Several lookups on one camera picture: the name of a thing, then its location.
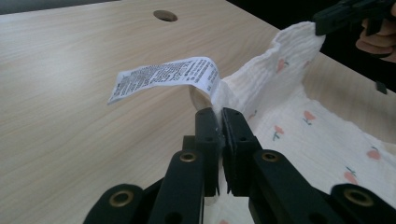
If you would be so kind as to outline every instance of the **table hole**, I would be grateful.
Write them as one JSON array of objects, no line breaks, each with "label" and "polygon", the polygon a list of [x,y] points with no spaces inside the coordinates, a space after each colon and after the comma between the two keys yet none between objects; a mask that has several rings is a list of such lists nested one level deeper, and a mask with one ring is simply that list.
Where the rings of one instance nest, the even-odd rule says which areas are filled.
[{"label": "table hole", "polygon": [[153,14],[158,20],[161,21],[177,21],[177,15],[170,11],[156,10]]}]

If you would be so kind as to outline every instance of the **finger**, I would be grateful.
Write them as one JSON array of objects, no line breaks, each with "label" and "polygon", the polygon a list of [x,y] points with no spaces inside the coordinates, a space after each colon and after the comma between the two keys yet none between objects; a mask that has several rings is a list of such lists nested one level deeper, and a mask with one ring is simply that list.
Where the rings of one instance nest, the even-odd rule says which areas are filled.
[{"label": "finger", "polygon": [[396,45],[396,35],[369,35],[365,34],[365,30],[361,33],[360,40],[367,44],[381,48],[392,47]]},{"label": "finger", "polygon": [[[364,27],[364,29],[367,29],[368,23],[369,23],[368,20],[365,19],[362,21],[361,26]],[[396,34],[396,22],[382,20],[381,30],[376,34],[377,35],[395,35]]]},{"label": "finger", "polygon": [[382,48],[379,46],[368,44],[361,39],[356,41],[356,48],[371,54],[390,54],[393,52],[393,47]]}]

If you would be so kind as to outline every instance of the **black tool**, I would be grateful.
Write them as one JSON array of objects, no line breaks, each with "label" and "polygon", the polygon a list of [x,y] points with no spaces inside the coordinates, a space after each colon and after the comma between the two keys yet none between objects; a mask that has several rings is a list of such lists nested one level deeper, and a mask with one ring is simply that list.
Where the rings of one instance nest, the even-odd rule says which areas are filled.
[{"label": "black tool", "polygon": [[396,210],[370,190],[313,188],[281,153],[262,149],[244,116],[223,108],[222,128],[211,108],[197,112],[195,136],[185,136],[166,175],[147,189],[118,185],[87,215],[85,224],[201,224],[204,197],[219,189],[219,162],[229,191],[249,197],[255,223],[396,223]]}]

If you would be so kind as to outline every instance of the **wood grain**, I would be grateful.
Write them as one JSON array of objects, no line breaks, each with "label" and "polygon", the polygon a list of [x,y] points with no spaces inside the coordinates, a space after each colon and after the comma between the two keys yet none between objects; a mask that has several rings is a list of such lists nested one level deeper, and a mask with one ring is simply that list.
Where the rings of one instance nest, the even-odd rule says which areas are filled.
[{"label": "wood grain", "polygon": [[[178,20],[156,19],[159,9]],[[163,177],[182,136],[194,132],[188,87],[106,105],[118,72],[206,56],[225,77],[264,53],[276,32],[222,0],[119,1],[0,16],[0,223],[81,223],[110,187],[146,188]],[[373,118],[389,113],[394,120],[394,95],[376,96],[390,106],[378,112],[361,100],[370,95],[361,93],[365,86],[334,85],[370,108],[356,110],[332,98],[329,82],[362,85],[363,77],[347,72],[334,80],[346,69],[327,58],[313,65],[305,80],[310,97],[343,118],[359,117],[377,137],[394,136],[393,126]]]}]

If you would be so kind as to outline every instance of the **dark floor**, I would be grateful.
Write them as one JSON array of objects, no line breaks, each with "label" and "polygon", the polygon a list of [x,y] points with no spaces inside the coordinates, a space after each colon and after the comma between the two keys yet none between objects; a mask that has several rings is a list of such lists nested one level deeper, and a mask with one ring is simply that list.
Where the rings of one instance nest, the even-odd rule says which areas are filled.
[{"label": "dark floor", "polygon": [[120,0],[0,0],[0,15]]},{"label": "dark floor", "polygon": [[[315,13],[338,2],[336,0],[228,1],[278,29],[284,29],[300,21],[312,21]],[[372,81],[384,83],[389,90],[396,91],[396,63],[384,62],[356,49],[355,42],[360,33],[359,24],[352,27],[352,30],[349,28],[338,30],[327,35],[320,51]]]}]

